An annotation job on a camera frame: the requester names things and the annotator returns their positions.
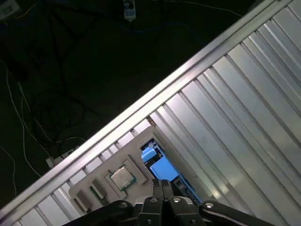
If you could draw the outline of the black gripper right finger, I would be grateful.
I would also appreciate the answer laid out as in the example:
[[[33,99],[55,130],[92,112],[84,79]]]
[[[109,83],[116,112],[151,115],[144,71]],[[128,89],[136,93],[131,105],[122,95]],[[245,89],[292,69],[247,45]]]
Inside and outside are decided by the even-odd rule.
[[[270,226],[264,220],[215,201],[196,206],[187,197],[175,196],[168,180],[162,180],[162,192],[167,210],[163,219],[177,226]]]

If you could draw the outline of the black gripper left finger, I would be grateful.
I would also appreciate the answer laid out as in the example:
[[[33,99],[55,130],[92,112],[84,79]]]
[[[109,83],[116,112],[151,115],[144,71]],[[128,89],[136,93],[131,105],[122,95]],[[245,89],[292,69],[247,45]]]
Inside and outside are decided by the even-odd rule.
[[[68,226],[160,226],[164,202],[164,180],[154,179],[153,196],[140,197],[140,202],[132,205],[118,200],[94,210]]]

